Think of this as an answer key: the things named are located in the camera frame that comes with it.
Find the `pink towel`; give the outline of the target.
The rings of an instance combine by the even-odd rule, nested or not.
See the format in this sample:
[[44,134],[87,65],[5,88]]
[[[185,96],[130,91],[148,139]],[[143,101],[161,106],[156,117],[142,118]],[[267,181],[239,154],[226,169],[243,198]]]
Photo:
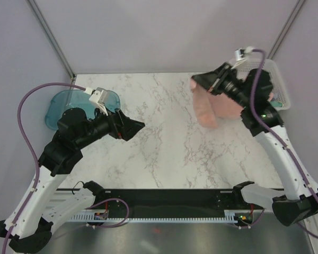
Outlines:
[[225,94],[212,95],[197,84],[193,79],[190,82],[193,110],[197,122],[204,128],[218,127],[218,118],[238,119],[243,107],[228,98]]

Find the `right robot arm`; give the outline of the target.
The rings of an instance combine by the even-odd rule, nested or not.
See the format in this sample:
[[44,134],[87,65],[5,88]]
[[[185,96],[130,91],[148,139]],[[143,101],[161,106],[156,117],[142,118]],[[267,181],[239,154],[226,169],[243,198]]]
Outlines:
[[239,79],[236,69],[224,63],[191,79],[206,92],[224,94],[243,107],[243,124],[265,150],[284,188],[275,190],[244,182],[234,186],[232,204],[237,208],[254,204],[271,210],[284,226],[318,214],[318,184],[301,167],[284,122],[268,101],[273,90],[270,74],[256,68],[245,79]]

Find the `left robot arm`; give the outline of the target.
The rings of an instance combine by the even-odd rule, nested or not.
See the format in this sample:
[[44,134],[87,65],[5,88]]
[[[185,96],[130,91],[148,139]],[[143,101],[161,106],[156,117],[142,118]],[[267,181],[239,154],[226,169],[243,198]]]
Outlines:
[[145,127],[145,123],[132,120],[120,109],[109,115],[98,113],[92,120],[81,108],[66,110],[57,125],[58,130],[37,163],[39,172],[33,178],[37,186],[31,185],[25,193],[30,200],[27,204],[21,201],[9,218],[0,221],[0,237],[16,253],[39,252],[72,216],[104,205],[105,195],[100,192],[103,188],[90,181],[61,204],[46,209],[59,185],[83,158],[83,148],[105,135],[128,141]]

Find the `blue yellow green towels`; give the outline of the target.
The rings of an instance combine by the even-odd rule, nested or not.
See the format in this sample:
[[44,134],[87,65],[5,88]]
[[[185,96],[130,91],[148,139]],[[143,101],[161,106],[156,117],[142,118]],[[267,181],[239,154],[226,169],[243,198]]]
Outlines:
[[271,93],[269,97],[269,102],[274,108],[282,108],[284,104],[281,101],[277,100],[277,97],[278,95]]

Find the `teal plastic tray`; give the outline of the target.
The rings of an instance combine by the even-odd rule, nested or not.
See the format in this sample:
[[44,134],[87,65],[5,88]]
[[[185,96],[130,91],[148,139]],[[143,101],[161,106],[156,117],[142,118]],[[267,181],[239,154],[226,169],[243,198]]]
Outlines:
[[50,101],[48,111],[45,116],[46,126],[56,131],[57,122],[63,113],[70,108],[81,108],[85,111],[88,119],[94,119],[94,105],[89,101],[89,94],[81,90],[63,90],[56,94]]

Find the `white perforated plastic basket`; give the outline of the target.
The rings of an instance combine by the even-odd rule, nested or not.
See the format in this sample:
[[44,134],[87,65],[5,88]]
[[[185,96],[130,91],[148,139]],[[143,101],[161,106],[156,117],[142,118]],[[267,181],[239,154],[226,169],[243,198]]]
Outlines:
[[[259,67],[260,62],[261,59],[259,58],[249,58],[246,62],[236,68],[237,78],[245,79],[252,69],[256,69]],[[270,79],[273,84],[272,93],[278,95],[277,100],[281,101],[284,104],[282,108],[275,109],[278,111],[290,109],[290,98],[286,89],[286,85],[276,63],[271,59],[266,59],[264,61],[263,70],[268,72],[270,75]]]

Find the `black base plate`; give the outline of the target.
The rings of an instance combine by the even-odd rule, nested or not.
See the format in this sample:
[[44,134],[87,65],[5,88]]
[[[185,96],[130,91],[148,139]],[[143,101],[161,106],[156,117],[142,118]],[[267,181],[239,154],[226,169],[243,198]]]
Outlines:
[[104,189],[94,204],[109,198],[125,201],[131,218],[218,217],[226,210],[251,210],[231,189]]

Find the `right aluminium frame post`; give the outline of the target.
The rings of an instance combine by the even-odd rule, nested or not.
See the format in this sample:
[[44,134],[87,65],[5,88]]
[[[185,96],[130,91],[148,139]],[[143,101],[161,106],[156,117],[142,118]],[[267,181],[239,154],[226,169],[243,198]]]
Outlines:
[[291,28],[293,27],[294,23],[296,22],[298,16],[300,15],[301,11],[303,10],[304,6],[306,5],[307,0],[298,0],[294,5],[292,11],[290,12],[286,22],[284,23],[281,31],[279,32],[271,50],[269,51],[267,58],[273,59],[276,54],[278,53],[281,45],[283,44],[284,40],[286,39],[288,33],[290,32]]

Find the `aluminium frame post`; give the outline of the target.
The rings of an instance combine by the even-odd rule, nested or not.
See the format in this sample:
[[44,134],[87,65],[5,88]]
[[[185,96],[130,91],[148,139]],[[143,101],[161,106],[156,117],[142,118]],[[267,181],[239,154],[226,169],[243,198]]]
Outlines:
[[292,11],[290,12],[286,22],[284,23],[281,31],[279,32],[271,50],[269,51],[267,58],[273,59],[276,54],[278,53],[281,45],[283,44],[284,40],[286,39],[288,33],[290,32],[291,28],[293,27],[294,23],[296,22],[298,16],[300,15],[301,11],[303,10],[304,6],[306,5],[307,0],[298,0],[294,5]]
[[26,0],[27,5],[31,9],[33,15],[35,16],[37,22],[39,23],[43,33],[45,34],[49,44],[53,48],[57,58],[61,62],[62,66],[65,68],[67,74],[69,75],[72,81],[75,80],[76,74],[73,71],[72,67],[70,66],[64,52],[62,51],[54,33],[52,32],[45,16],[43,15],[37,1],[35,0]]

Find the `left aluminium frame post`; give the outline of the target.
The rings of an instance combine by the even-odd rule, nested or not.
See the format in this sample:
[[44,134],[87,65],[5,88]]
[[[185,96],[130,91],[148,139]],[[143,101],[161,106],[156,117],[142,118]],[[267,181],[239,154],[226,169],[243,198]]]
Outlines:
[[49,44],[53,48],[57,58],[61,62],[62,66],[65,68],[67,74],[69,75],[72,81],[75,80],[76,74],[73,71],[72,67],[70,66],[64,52],[62,51],[54,33],[52,32],[45,16],[43,15],[37,1],[35,0],[26,0],[27,5],[31,9],[33,15],[35,16],[37,22],[39,23],[43,33],[45,34]]

